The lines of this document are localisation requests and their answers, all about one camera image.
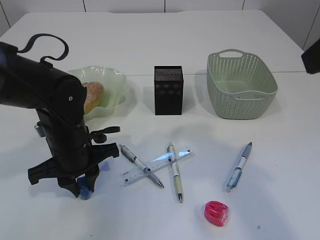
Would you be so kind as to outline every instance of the ruler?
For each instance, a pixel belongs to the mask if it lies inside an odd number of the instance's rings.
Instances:
[[[183,147],[183,148],[176,149],[175,154],[177,157],[176,160],[181,160],[181,159],[186,159],[187,157],[192,156],[193,152],[191,148]],[[149,173],[144,173],[139,167],[136,167],[121,174],[121,178],[123,180],[124,186],[129,186],[130,184],[133,184],[139,181],[140,179],[145,178],[150,173],[155,173],[156,171],[171,165],[172,164],[171,155],[172,154],[168,152],[158,157],[155,160],[152,160],[150,162],[144,162],[144,164],[150,169]]]

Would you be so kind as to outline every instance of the black box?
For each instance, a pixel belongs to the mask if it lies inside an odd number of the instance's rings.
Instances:
[[[184,76],[181,66],[154,67],[155,115],[181,115]]]
[[[301,58],[308,74],[320,73],[320,39],[309,47]]]

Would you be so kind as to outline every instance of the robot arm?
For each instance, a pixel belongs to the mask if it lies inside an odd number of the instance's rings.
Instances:
[[[29,51],[35,40],[42,36],[55,37],[63,42],[64,53],[59,58],[44,56],[40,62],[17,55]],[[79,196],[76,178],[85,174],[90,191],[94,192],[99,175],[98,163],[108,157],[118,157],[116,143],[102,144],[105,134],[120,131],[119,127],[107,127],[89,133],[84,122],[84,102],[87,89],[66,72],[53,67],[46,58],[64,59],[68,45],[51,34],[34,35],[25,49],[0,42],[0,104],[35,109],[52,158],[28,170],[32,185],[40,179],[57,178],[58,185]],[[92,140],[101,145],[92,145]]]

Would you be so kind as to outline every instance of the white wall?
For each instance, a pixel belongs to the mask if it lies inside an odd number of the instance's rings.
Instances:
[[[0,0],[12,26],[32,12],[84,12],[83,0]]]
[[[318,11],[318,14],[316,16],[316,19],[314,21],[314,24],[312,26],[309,37],[304,45],[303,50],[307,50],[308,48],[310,48],[311,45],[314,44],[319,39],[320,39],[320,11]]]
[[[12,26],[24,14],[32,12],[86,10],[87,12],[163,13],[260,9],[301,48],[307,49],[320,38],[320,14],[316,17],[320,0],[0,0],[0,2],[5,12],[4,14],[0,8],[0,35],[8,29],[6,17]]]
[[[166,12],[189,10],[241,10],[244,0],[166,0]]]
[[[2,36],[9,29],[5,13],[0,5],[0,36]]]
[[[87,12],[163,13],[165,0],[84,0]]]
[[[303,48],[319,5],[320,0],[245,0],[243,9],[264,11]]]

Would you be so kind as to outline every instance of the white pen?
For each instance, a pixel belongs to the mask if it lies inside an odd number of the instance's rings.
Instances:
[[[164,188],[165,186],[163,185],[163,183],[160,181],[159,178],[157,178],[157,176],[152,172],[150,173],[150,169],[144,165],[137,157],[136,155],[134,155],[129,148],[127,148],[125,145],[121,145],[119,144],[121,152],[123,153],[123,155],[125,155],[130,162],[134,163],[135,165],[137,165],[145,174],[149,174],[147,177],[154,182],[154,184],[156,184],[159,188]]]
[[[170,142],[169,146],[167,148],[167,152],[171,153],[170,159],[171,159],[171,167],[173,172],[173,178],[174,178],[174,186],[175,186],[175,192],[177,194],[177,197],[180,201],[180,203],[183,202],[183,189],[182,189],[182,183],[180,178],[180,172],[179,172],[179,166],[177,163],[177,156],[174,145]]]
[[[226,185],[226,192],[229,193],[231,191],[231,189],[235,188],[238,184],[238,181],[241,177],[242,174],[242,168],[245,166],[246,161],[250,155],[251,152],[251,148],[252,148],[252,142],[250,142],[244,149],[241,158],[238,160],[231,178],[229,179],[227,185]]]

